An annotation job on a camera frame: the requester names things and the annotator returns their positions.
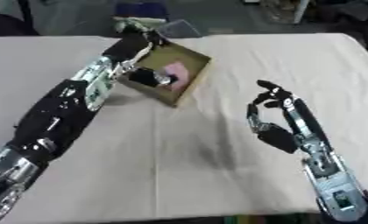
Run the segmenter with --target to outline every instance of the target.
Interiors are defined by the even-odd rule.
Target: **white tablecloth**
[[[111,38],[0,38],[0,147],[45,92]],[[301,96],[368,188],[368,53],[339,34],[237,35],[177,43],[212,58],[179,108],[117,86],[73,147],[3,223],[127,221],[315,211],[301,154],[261,143],[246,104],[274,81]],[[270,109],[265,121],[285,124]]]

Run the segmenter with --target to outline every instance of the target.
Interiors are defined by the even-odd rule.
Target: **robotic arm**
[[[0,220],[50,162],[81,135],[120,75],[151,87],[175,81],[173,76],[135,66],[154,47],[167,42],[155,31],[133,30],[95,62],[54,87],[20,120],[14,137],[0,151]]]
[[[258,139],[294,153],[306,152],[304,172],[315,189],[316,203],[327,223],[368,223],[368,192],[357,182],[329,143],[320,124],[304,101],[269,81],[258,80],[267,91],[248,105],[247,119]],[[275,123],[262,122],[257,105],[281,108],[292,132]]]

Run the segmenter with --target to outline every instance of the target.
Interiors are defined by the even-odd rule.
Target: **pink sponge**
[[[184,65],[181,62],[176,61],[172,64],[164,66],[163,69],[166,74],[173,74],[178,79],[172,85],[167,87],[170,90],[174,91],[174,90],[183,88],[184,86],[188,84],[188,80],[189,80],[188,70],[184,67]]]

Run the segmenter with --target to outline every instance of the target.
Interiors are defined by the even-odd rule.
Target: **floor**
[[[112,18],[117,0],[30,0],[37,30],[44,35],[112,36]],[[240,0],[159,0],[170,18],[186,19],[202,34],[324,32],[321,25],[275,24],[258,5]],[[0,11],[19,16],[13,0],[0,0]]]

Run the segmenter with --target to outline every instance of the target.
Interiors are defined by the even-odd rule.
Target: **open cardboard box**
[[[170,43],[169,45],[157,47],[148,57],[137,63],[137,66],[159,71],[162,67],[179,61],[188,70],[189,82],[186,86],[175,91],[164,87],[148,87],[128,80],[123,75],[119,78],[119,81],[130,88],[135,88],[147,95],[151,95],[169,106],[177,107],[199,83],[204,74],[203,70],[210,60],[211,58],[204,54],[194,52],[182,45]]]

